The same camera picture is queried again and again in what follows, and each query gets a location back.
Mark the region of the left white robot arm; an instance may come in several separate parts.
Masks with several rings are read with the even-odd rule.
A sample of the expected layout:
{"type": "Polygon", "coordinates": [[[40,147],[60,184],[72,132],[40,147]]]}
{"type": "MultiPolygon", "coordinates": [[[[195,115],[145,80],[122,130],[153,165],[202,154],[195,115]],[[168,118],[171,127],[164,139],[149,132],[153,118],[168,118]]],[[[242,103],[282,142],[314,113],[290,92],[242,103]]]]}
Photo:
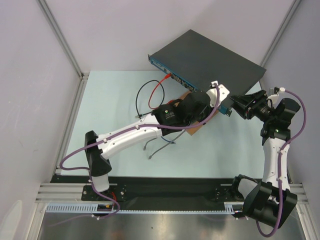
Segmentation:
{"type": "Polygon", "coordinates": [[[183,99],[163,104],[139,121],[114,133],[85,134],[85,151],[91,181],[92,194],[99,200],[110,195],[108,174],[112,170],[110,158],[135,144],[154,140],[179,132],[194,122],[202,122],[212,112],[217,100],[215,91],[191,92],[183,99]]]}

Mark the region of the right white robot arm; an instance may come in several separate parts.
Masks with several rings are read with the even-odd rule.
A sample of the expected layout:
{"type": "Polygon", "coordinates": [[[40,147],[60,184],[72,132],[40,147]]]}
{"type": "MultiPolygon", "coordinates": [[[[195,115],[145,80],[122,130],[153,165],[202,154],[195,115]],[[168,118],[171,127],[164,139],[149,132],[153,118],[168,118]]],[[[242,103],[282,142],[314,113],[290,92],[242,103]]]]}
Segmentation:
{"type": "Polygon", "coordinates": [[[290,148],[292,118],[301,106],[291,98],[283,98],[274,107],[279,95],[268,96],[266,91],[247,95],[233,95],[233,108],[245,120],[254,117],[262,121],[260,131],[264,152],[261,181],[245,175],[233,179],[230,195],[242,201],[242,214],[274,229],[282,227],[298,197],[290,190],[287,176],[287,154],[290,148]]]}

